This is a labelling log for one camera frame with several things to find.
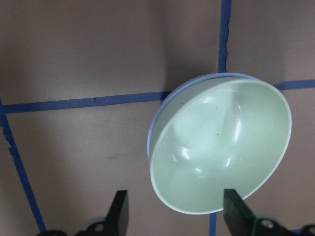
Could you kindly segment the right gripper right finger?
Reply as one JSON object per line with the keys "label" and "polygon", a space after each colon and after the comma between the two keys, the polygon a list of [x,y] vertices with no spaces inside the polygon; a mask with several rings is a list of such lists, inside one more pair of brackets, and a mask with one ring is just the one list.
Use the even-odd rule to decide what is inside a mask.
{"label": "right gripper right finger", "polygon": [[277,221],[253,214],[235,189],[223,191],[223,217],[232,236],[313,236],[314,225],[295,233]]}

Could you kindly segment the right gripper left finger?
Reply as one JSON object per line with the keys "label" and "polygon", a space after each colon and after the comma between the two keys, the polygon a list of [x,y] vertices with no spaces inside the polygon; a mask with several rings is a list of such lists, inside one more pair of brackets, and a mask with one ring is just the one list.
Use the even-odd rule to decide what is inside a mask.
{"label": "right gripper left finger", "polygon": [[105,218],[80,229],[75,236],[126,236],[128,222],[128,191],[119,190]]}

